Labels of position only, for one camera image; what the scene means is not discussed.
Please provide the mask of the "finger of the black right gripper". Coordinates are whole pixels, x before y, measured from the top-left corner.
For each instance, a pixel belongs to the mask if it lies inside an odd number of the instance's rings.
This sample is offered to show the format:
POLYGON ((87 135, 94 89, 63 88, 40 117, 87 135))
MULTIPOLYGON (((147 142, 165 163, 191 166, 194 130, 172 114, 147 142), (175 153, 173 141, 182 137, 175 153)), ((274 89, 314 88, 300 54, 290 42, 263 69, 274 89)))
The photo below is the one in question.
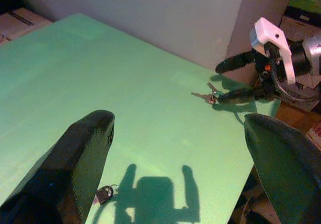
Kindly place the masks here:
POLYGON ((223 60, 216 66, 215 72, 218 74, 222 74, 228 71, 243 68, 246 65, 252 63, 253 60, 254 56, 252 51, 244 52, 223 60))
POLYGON ((261 87, 239 88, 225 93, 217 98, 219 104, 241 104, 265 97, 264 89, 261 87))

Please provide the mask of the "silver keys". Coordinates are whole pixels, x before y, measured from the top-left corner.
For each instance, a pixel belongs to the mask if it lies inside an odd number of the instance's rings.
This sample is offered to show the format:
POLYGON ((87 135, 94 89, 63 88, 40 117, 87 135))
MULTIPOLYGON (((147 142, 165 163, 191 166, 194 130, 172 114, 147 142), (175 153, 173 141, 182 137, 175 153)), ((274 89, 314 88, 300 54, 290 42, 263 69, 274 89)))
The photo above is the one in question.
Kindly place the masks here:
POLYGON ((206 103, 214 105, 218 103, 218 98, 223 95, 223 92, 219 91, 212 83, 208 82, 207 86, 211 90, 208 94, 200 94, 192 92, 193 96, 203 99, 206 103))

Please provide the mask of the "white cabinet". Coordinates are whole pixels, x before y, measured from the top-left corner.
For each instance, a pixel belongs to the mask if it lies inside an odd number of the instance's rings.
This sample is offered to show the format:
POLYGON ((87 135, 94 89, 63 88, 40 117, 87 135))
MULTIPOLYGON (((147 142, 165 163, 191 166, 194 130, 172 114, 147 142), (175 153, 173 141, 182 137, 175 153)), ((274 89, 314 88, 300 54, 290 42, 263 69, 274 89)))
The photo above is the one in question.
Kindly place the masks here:
POLYGON ((59 20, 82 13, 209 69, 250 50, 264 17, 279 25, 289 0, 22 0, 59 20))

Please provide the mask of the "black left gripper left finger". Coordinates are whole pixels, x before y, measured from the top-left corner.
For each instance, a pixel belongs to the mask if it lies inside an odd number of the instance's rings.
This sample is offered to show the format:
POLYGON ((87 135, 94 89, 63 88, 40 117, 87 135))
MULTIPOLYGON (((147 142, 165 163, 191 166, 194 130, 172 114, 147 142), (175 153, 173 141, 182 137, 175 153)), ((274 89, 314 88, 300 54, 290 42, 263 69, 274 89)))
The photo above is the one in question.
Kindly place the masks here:
POLYGON ((0 205, 0 224, 85 224, 114 124, 101 109, 73 123, 0 205))

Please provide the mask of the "brown cardboard box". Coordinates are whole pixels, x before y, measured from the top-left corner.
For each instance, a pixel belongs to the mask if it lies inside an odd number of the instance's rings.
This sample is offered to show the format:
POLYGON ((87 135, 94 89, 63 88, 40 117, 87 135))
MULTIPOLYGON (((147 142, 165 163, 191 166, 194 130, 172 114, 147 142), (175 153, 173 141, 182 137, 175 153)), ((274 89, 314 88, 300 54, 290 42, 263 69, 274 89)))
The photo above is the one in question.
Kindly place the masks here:
POLYGON ((50 25, 52 22, 27 10, 19 8, 0 15, 0 45, 50 25))

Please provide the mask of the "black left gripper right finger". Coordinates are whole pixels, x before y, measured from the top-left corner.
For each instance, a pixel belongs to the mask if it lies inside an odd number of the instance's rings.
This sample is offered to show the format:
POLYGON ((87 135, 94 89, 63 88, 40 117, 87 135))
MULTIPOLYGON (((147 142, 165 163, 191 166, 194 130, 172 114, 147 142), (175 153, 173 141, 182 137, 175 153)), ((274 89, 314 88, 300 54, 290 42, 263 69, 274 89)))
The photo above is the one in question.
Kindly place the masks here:
POLYGON ((299 130, 247 114, 245 140, 264 191, 282 224, 321 224, 321 147, 299 130))

